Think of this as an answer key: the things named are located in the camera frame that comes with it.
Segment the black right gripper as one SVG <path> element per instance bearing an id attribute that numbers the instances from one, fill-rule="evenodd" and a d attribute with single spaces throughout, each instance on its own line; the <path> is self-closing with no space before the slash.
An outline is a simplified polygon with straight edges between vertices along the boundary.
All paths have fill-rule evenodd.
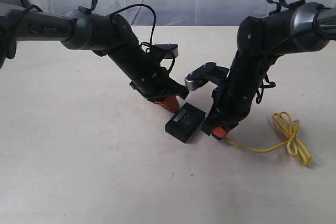
<path id="1" fill-rule="evenodd" d="M 223 140 L 250 112 L 252 86 L 250 81 L 224 80 L 213 91 L 213 105 L 201 130 L 217 140 Z"/>

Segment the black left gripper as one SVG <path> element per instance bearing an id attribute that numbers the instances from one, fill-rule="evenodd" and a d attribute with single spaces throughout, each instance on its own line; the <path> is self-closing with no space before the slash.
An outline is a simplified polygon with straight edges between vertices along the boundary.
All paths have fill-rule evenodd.
<path id="1" fill-rule="evenodd" d="M 132 80 L 130 86 L 148 101 L 154 102 L 165 110 L 176 113 L 180 109 L 177 97 L 183 100 L 189 94 L 186 86 L 173 80 L 167 69 Z"/>

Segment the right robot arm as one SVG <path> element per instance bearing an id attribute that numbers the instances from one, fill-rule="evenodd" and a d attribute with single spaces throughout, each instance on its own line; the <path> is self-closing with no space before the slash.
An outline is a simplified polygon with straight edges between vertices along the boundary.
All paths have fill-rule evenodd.
<path id="1" fill-rule="evenodd" d="M 267 73 L 284 55 L 320 51 L 335 40 L 335 8 L 318 2 L 266 0 L 276 9 L 263 18 L 248 16 L 238 27 L 237 51 L 213 91 L 213 105 L 202 131 L 217 139 L 236 127 L 273 88 Z"/>

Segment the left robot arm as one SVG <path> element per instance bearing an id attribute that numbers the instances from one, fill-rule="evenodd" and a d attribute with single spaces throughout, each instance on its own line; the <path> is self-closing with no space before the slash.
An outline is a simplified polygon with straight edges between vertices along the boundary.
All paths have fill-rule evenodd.
<path id="1" fill-rule="evenodd" d="M 19 41 L 59 41 L 70 50 L 109 56 L 140 95 L 177 112 L 178 99 L 185 99 L 189 91 L 170 77 L 171 68 L 161 66 L 163 59 L 176 59 L 177 44 L 140 42 L 120 10 L 107 16 L 96 14 L 97 2 L 63 15 L 45 13 L 36 5 L 23 8 L 1 3 L 1 62 L 15 57 Z"/>

